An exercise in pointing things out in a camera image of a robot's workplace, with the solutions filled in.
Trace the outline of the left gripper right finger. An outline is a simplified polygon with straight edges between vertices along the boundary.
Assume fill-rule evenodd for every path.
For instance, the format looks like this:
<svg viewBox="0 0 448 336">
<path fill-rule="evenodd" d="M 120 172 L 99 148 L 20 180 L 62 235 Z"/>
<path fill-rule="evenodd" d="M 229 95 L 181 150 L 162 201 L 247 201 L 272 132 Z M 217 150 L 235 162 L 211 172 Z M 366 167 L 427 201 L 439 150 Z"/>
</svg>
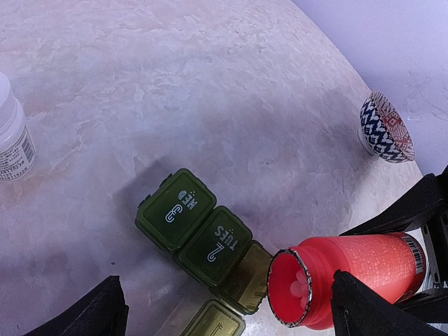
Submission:
<svg viewBox="0 0 448 336">
<path fill-rule="evenodd" d="M 408 314 L 340 270 L 334 274 L 331 307 L 336 336 L 444 335 L 433 323 Z"/>
</svg>

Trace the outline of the green weekly pill organizer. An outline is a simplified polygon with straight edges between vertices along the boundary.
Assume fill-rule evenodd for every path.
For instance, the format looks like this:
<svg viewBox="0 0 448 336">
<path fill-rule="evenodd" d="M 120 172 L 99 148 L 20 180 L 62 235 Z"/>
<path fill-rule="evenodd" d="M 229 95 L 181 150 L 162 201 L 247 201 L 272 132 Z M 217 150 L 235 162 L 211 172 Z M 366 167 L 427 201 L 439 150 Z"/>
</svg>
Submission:
<svg viewBox="0 0 448 336">
<path fill-rule="evenodd" d="M 182 168 L 138 205 L 135 225 L 214 296 L 183 335 L 242 335 L 244 317 L 255 314 L 267 296 L 272 261 L 243 221 Z"/>
</svg>

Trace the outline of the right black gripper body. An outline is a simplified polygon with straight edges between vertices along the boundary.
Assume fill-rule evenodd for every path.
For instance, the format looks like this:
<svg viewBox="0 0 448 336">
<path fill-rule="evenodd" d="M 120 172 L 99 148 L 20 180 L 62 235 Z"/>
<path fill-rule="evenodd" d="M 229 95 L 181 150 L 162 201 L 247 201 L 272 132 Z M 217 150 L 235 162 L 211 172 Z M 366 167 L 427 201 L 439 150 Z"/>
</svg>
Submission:
<svg viewBox="0 0 448 336">
<path fill-rule="evenodd" d="M 447 287 L 447 210 L 427 209 L 422 215 L 421 232 L 427 255 L 427 275 L 423 290 Z"/>
</svg>

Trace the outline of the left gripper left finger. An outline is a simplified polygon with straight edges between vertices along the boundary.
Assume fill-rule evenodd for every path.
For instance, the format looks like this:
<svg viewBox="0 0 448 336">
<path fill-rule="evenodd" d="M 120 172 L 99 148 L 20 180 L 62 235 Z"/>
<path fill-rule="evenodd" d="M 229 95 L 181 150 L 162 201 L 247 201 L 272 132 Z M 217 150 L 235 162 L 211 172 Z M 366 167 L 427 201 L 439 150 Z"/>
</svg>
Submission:
<svg viewBox="0 0 448 336">
<path fill-rule="evenodd" d="M 129 306 L 119 276 L 108 276 L 60 315 L 28 335 L 124 335 Z"/>
</svg>

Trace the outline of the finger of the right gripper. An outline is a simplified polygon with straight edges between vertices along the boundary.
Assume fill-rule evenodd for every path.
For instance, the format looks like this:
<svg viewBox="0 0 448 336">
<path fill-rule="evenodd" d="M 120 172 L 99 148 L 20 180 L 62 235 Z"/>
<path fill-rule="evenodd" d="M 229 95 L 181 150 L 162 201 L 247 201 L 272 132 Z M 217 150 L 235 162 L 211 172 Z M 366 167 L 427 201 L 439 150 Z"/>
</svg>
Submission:
<svg viewBox="0 0 448 336">
<path fill-rule="evenodd" d="M 431 288 L 395 306 L 427 323 L 448 322 L 448 288 Z"/>
<path fill-rule="evenodd" d="M 425 175 L 390 207 L 343 236 L 409 232 L 427 226 L 447 227 L 447 170 Z"/>
</svg>

